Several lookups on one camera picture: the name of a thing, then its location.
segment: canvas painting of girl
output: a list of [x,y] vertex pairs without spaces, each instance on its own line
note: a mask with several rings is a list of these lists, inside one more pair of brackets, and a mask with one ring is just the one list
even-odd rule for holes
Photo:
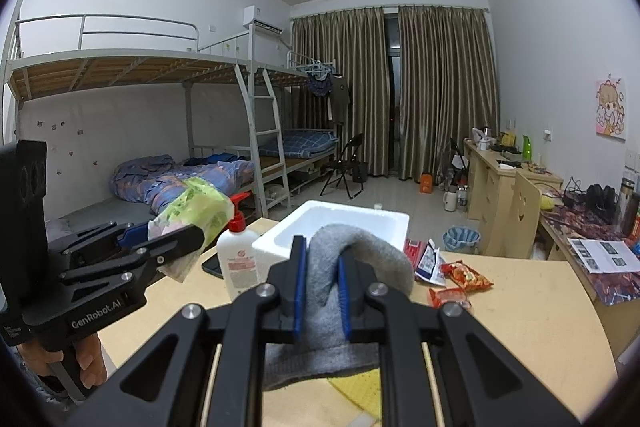
[[625,85],[622,78],[596,82],[596,133],[626,139]]

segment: upper bunk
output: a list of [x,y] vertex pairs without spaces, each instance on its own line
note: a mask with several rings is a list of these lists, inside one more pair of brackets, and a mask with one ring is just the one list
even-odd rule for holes
[[[255,86],[264,84],[262,70],[268,73],[274,86],[294,87],[306,83],[307,75],[288,60],[290,67],[274,66],[248,57],[213,55],[213,46],[255,31],[252,27],[229,39],[199,48],[199,32],[195,25],[161,18],[130,16],[121,14],[63,14],[20,19],[18,0],[2,50],[0,73],[5,84],[18,102],[27,102],[54,94],[97,89],[100,87],[141,84],[237,84],[238,76],[245,82],[250,77]],[[193,34],[148,31],[122,31],[117,29],[86,30],[85,22],[92,18],[134,19],[146,22],[169,23],[190,28]],[[70,51],[24,56],[20,39],[22,25],[55,19],[79,19],[78,48]],[[188,51],[133,48],[83,49],[85,35],[126,34],[183,39],[194,43]]]

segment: green plastic package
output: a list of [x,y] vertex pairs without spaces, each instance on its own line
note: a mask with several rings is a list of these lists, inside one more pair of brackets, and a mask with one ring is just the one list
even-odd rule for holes
[[204,243],[193,253],[180,257],[159,270],[178,282],[183,282],[197,263],[198,257],[222,232],[234,216],[231,200],[209,182],[193,177],[184,181],[186,190],[149,221],[148,238],[154,239],[187,225],[196,225],[204,232]]

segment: plaid bedding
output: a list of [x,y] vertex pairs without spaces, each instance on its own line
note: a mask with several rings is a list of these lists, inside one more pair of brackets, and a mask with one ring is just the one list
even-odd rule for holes
[[111,178],[111,191],[120,199],[145,203],[155,214],[185,190],[183,180],[198,177],[227,196],[254,179],[254,164],[244,160],[185,167],[169,155],[137,158],[119,165]]
[[[311,156],[335,147],[338,139],[331,131],[282,131],[285,158],[311,158]],[[260,146],[260,156],[278,157],[278,140],[273,139]]]

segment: white lotion bottle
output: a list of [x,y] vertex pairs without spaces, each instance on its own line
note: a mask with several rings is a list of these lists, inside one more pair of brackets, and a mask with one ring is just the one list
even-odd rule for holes
[[244,192],[231,197],[231,201],[236,206],[236,212],[228,223],[228,229],[220,234],[216,244],[226,292],[231,300],[258,283],[255,251],[252,244],[260,234],[247,229],[244,215],[238,210],[238,203],[249,195],[248,192]]

